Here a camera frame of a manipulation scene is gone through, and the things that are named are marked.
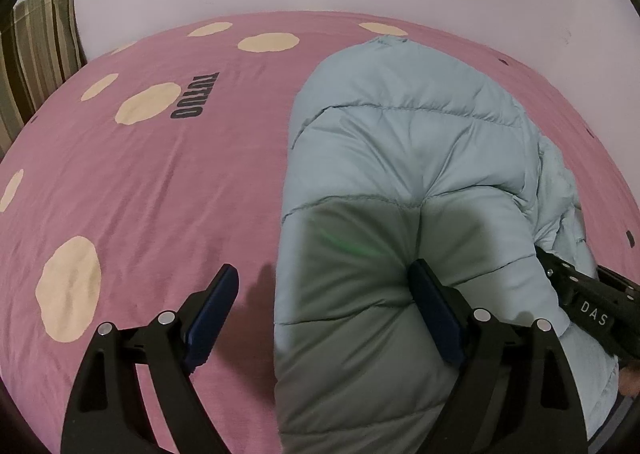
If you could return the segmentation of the person's right hand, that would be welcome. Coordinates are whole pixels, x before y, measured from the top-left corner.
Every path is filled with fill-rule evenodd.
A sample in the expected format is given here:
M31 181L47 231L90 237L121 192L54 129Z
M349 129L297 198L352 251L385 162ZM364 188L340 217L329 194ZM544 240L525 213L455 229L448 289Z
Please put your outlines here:
M635 398L640 394L640 370L638 367L626 366L620 370L618 391L623 396Z

